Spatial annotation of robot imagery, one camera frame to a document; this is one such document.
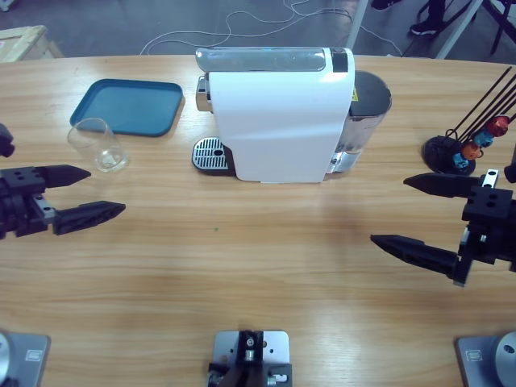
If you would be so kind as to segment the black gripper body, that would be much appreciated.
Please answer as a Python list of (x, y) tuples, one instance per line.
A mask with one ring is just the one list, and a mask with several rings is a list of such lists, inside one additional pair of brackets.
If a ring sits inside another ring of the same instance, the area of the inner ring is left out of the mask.
[(44, 198), (43, 167), (1, 170), (1, 239), (12, 232), (22, 237), (46, 231), (54, 209)]
[(452, 274), (455, 285), (466, 284), (474, 261), (494, 264), (504, 260), (515, 271), (515, 200), (511, 190), (496, 187), (498, 175), (498, 170), (489, 169), (467, 197), (462, 213), (467, 226)]

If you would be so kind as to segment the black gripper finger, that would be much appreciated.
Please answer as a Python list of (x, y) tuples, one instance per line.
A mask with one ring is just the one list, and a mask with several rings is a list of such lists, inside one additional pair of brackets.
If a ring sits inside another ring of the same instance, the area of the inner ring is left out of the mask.
[(91, 172), (69, 164), (50, 165), (42, 168), (42, 177), (48, 188), (73, 185), (91, 176)]
[(421, 240), (402, 235), (371, 235), (370, 239), (381, 250), (407, 264), (443, 274), (456, 281), (459, 257), (454, 252), (428, 246)]
[(57, 210), (52, 222), (55, 235), (96, 227), (116, 218), (126, 209), (126, 205), (117, 202), (91, 202), (67, 210)]
[(433, 196), (467, 198), (472, 187), (480, 185), (481, 179), (447, 173), (422, 173), (407, 177), (403, 183)]

